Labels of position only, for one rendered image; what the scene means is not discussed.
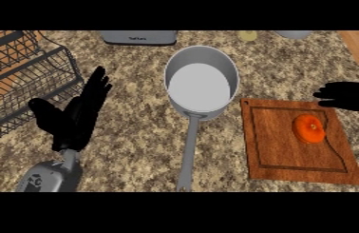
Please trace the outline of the grey round container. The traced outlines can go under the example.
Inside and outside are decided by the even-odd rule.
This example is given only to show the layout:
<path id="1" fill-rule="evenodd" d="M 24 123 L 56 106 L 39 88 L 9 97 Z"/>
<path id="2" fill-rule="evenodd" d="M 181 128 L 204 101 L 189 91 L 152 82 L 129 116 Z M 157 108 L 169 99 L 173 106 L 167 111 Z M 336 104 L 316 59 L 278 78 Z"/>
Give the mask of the grey round container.
<path id="1" fill-rule="evenodd" d="M 277 33 L 290 39 L 305 39 L 312 31 L 311 30 L 277 30 Z"/>

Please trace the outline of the orange squash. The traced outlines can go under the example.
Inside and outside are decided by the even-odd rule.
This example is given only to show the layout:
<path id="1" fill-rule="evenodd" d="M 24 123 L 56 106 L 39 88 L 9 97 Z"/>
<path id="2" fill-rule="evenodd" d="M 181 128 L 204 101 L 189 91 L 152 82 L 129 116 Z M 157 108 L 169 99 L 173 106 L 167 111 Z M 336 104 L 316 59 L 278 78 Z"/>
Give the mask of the orange squash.
<path id="1" fill-rule="evenodd" d="M 297 140 L 305 144 L 318 144 L 325 138 L 325 131 L 319 118 L 312 114 L 300 114 L 291 124 Z"/>

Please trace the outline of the pale yellow round object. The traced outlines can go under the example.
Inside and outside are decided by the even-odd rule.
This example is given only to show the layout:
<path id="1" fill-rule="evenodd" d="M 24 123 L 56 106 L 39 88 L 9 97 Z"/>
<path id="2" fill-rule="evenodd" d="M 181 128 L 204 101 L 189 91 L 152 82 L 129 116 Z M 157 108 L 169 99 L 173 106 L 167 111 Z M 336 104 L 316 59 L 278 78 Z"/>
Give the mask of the pale yellow round object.
<path id="1" fill-rule="evenodd" d="M 243 41 L 253 42 L 257 40 L 259 34 L 254 30 L 241 30 L 238 36 Z"/>

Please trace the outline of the brown wooden cutting board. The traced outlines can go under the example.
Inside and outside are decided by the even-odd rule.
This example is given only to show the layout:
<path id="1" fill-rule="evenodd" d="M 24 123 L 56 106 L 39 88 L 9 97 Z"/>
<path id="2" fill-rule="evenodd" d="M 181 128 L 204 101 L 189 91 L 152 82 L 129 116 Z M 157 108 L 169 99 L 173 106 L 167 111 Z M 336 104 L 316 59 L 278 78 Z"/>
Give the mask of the brown wooden cutting board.
<path id="1" fill-rule="evenodd" d="M 359 185 L 359 164 L 334 108 L 243 98 L 241 114 L 251 179 Z M 300 114 L 319 118 L 325 138 L 318 144 L 294 136 L 291 124 Z"/>

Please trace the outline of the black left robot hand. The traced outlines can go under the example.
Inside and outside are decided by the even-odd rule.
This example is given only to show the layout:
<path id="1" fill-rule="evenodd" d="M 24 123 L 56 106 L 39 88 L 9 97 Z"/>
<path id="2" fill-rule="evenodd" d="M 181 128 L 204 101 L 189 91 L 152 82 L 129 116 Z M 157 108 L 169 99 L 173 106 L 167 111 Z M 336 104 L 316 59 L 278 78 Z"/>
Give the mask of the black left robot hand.
<path id="1" fill-rule="evenodd" d="M 37 125 L 54 135 L 52 149 L 80 151 L 90 142 L 108 91 L 113 85 L 105 75 L 105 68 L 96 67 L 82 94 L 76 96 L 65 109 L 56 108 L 45 99 L 34 98 L 28 107 L 36 114 Z"/>

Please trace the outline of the brown wooden panel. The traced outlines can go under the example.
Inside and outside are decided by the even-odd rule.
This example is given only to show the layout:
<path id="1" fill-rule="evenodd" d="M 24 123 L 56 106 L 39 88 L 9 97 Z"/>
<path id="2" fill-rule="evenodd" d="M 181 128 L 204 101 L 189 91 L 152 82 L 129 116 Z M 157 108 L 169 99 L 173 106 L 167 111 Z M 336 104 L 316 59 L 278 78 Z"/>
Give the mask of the brown wooden panel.
<path id="1" fill-rule="evenodd" d="M 340 30 L 340 35 L 345 39 L 355 62 L 359 65 L 359 30 Z"/>

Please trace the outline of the grey metal pot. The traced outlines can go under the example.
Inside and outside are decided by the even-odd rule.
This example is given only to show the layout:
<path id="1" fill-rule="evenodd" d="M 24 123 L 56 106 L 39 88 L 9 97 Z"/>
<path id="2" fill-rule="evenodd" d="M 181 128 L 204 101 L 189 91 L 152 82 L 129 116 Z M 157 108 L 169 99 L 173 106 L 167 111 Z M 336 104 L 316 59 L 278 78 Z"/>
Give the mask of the grey metal pot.
<path id="1" fill-rule="evenodd" d="M 170 58 L 164 87 L 173 108 L 189 119 L 178 191 L 191 191 L 200 122 L 223 113 L 235 98 L 238 83 L 235 62 L 222 50 L 191 46 Z"/>

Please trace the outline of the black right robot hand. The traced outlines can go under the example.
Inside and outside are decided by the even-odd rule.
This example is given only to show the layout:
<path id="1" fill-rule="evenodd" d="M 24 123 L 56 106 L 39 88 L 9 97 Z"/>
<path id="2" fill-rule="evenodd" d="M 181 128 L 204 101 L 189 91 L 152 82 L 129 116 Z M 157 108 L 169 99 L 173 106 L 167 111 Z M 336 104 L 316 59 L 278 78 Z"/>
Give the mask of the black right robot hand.
<path id="1" fill-rule="evenodd" d="M 322 107 L 359 111 L 359 82 L 331 82 L 314 93 Z"/>

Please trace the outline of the grey toaster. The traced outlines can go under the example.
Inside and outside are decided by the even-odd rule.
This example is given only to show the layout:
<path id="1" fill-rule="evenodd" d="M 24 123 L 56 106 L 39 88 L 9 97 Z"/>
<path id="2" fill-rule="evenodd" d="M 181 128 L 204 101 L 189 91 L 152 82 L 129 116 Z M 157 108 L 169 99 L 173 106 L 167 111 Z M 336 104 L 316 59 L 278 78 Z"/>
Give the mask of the grey toaster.
<path id="1" fill-rule="evenodd" d="M 178 42 L 176 30 L 102 30 L 104 42 L 117 45 L 167 46 Z"/>

